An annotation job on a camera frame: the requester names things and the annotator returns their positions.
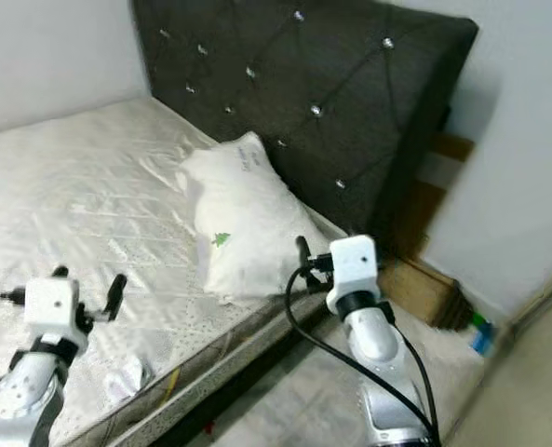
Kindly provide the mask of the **white pillow with tree print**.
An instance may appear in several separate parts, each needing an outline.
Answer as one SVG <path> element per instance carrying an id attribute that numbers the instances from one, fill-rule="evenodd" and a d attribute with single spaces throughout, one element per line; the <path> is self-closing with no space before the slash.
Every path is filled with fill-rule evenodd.
<path id="1" fill-rule="evenodd" d="M 222 302 L 280 294 L 300 267 L 298 237 L 317 254 L 330 245 L 253 132 L 194 150 L 175 174 L 190 200 L 200 285 Z"/>

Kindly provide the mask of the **white quilted mattress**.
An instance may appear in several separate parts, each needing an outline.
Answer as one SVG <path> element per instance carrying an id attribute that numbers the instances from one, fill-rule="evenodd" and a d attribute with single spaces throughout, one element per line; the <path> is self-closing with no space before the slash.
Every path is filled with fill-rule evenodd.
<path id="1" fill-rule="evenodd" d="M 101 309 L 114 276 L 128 278 L 118 317 L 93 328 L 68 370 L 49 447 L 147 447 L 291 329 L 284 290 L 222 302 L 200 285 L 175 170 L 231 141 L 153 98 L 0 132 L 0 291 L 66 265 L 80 301 Z M 0 301 L 0 376 L 30 345 L 23 307 Z M 132 355 L 154 378 L 110 404 L 105 376 Z"/>

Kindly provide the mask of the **brown cardboard box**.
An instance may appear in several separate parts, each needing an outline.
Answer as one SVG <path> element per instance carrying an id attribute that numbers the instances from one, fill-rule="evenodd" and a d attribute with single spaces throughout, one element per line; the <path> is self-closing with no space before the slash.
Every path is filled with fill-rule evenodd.
<path id="1" fill-rule="evenodd" d="M 429 327 L 462 331 L 473 318 L 457 280 L 427 264 L 392 257 L 379 268 L 379 286 L 385 297 Z"/>

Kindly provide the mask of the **dark bed base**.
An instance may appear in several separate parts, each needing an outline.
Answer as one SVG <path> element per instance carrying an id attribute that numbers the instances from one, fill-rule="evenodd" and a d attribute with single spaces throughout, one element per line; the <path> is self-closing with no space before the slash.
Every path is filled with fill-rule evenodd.
<path id="1" fill-rule="evenodd" d="M 279 418 L 289 413 L 277 410 L 273 400 L 288 392 L 280 384 L 313 350 L 299 333 L 290 332 L 149 447 L 271 447 L 279 443 L 287 424 Z"/>

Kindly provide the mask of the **green blue small bottle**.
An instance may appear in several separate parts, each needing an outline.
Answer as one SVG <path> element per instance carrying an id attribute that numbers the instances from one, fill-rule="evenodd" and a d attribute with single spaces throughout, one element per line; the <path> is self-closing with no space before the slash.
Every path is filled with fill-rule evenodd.
<path id="1" fill-rule="evenodd" d="M 482 358 L 488 358 L 495 349 L 496 328 L 483 315 L 476 312 L 471 318 L 473 337 L 471 348 Z"/>

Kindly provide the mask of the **dark tufted headboard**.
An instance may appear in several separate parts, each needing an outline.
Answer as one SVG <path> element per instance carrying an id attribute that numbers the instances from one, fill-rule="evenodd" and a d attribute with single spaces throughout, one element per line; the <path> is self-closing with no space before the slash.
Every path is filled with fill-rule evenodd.
<path id="1" fill-rule="evenodd" d="M 296 197 L 389 241 L 479 33 L 381 0 L 130 0 L 153 98 L 213 140 L 253 132 Z"/>

